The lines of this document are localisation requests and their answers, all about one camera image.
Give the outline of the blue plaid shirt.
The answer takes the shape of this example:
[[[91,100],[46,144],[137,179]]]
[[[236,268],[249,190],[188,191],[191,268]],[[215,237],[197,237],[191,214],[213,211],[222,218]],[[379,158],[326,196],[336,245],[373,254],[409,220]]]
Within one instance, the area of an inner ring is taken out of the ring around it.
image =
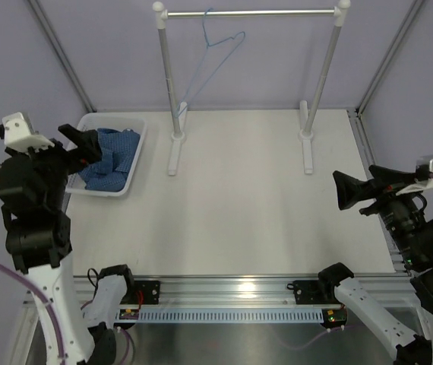
[[[97,131],[102,159],[78,175],[85,183],[86,190],[120,192],[128,181],[141,135],[132,129],[117,131],[100,128]]]

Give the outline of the light blue wire hanger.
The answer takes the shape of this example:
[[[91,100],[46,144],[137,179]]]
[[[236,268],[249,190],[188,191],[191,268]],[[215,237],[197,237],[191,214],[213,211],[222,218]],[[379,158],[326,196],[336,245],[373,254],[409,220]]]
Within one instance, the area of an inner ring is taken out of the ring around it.
[[[202,90],[245,41],[245,31],[239,31],[226,38],[212,41],[206,26],[208,16],[212,12],[214,12],[213,8],[208,8],[204,12],[201,21],[205,44],[204,53],[191,76],[184,96],[178,103],[175,112],[172,112],[172,116],[179,117],[196,101]]]

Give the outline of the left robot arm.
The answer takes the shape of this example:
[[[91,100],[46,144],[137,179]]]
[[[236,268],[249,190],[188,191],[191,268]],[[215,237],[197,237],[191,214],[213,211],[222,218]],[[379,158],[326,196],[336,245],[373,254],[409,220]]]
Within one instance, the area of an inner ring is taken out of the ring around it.
[[[101,160],[98,134],[62,125],[73,142],[62,143],[34,131],[22,114],[3,119],[8,158],[0,164],[0,200],[7,231],[9,275],[32,293],[49,364],[113,364],[115,312],[136,295],[124,265],[100,272],[90,304],[77,298],[73,278],[71,221],[62,203],[68,177]]]

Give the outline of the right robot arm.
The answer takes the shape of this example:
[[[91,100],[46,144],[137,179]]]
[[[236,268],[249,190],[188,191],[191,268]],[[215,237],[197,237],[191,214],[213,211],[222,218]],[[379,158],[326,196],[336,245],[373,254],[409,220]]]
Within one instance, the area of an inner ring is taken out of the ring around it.
[[[385,347],[395,364],[433,364],[433,219],[425,219],[423,192],[433,189],[433,155],[422,157],[412,173],[371,165],[371,178],[361,181],[340,171],[333,172],[338,208],[372,200],[360,214],[378,215],[400,251],[429,327],[425,337],[404,325],[383,307],[338,262],[318,274],[317,292],[327,302],[337,300],[351,310]]]

